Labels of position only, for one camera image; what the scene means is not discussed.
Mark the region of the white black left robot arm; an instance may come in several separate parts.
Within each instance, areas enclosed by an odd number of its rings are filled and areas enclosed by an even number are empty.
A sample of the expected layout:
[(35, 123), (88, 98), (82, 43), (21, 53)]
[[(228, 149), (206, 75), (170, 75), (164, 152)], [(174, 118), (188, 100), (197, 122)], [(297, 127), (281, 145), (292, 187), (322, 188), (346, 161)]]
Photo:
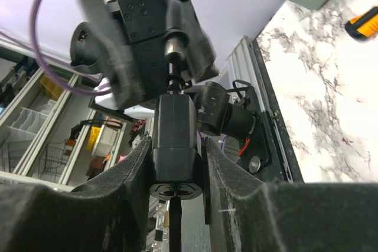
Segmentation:
[(191, 0), (79, 0), (86, 16), (71, 39), (71, 64), (102, 74), (116, 108), (157, 102), (174, 119), (212, 136), (248, 137), (254, 115), (229, 102), (213, 78), (216, 55)]

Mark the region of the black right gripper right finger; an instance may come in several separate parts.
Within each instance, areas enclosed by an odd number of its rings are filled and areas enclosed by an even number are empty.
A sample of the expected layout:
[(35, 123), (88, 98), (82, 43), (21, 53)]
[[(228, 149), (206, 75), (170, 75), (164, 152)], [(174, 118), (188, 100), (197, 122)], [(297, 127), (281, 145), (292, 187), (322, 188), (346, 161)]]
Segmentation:
[(377, 250), (376, 184), (264, 183), (203, 145), (213, 251)]

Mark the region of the black head key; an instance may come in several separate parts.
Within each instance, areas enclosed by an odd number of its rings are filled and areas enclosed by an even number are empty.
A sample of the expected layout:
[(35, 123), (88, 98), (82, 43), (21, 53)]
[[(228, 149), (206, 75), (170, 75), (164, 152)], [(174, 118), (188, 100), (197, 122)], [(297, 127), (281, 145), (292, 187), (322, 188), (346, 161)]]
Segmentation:
[(169, 219), (169, 250), (170, 252), (181, 252), (182, 207), (179, 197), (173, 197), (170, 200)]

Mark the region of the black padlock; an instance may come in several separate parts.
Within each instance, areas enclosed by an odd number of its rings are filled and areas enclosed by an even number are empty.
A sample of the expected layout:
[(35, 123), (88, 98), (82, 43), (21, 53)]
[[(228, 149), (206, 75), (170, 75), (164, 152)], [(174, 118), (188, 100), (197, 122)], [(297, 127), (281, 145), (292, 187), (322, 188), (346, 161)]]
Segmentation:
[(195, 105), (183, 94), (181, 76), (189, 37), (184, 31), (184, 7), (170, 0), (165, 17), (164, 58), (168, 63), (167, 93), (157, 101), (150, 157), (152, 196), (170, 201), (196, 198), (202, 192), (202, 161), (197, 151)]

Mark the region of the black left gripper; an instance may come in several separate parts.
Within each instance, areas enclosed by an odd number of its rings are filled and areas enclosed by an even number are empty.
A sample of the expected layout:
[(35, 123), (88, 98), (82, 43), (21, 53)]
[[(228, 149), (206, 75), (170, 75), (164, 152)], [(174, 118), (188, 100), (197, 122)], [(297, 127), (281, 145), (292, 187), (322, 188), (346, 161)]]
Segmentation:
[(214, 48), (191, 0), (116, 1), (145, 90), (138, 104), (165, 94), (171, 80), (199, 83), (219, 75)]

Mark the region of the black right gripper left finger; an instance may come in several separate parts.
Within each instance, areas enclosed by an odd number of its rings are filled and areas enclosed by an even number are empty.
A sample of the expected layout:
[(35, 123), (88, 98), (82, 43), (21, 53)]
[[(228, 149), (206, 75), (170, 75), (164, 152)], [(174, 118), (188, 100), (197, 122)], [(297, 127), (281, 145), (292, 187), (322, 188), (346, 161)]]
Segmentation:
[(125, 160), (70, 192), (40, 184), (1, 186), (1, 250), (144, 250), (150, 151), (146, 138)]

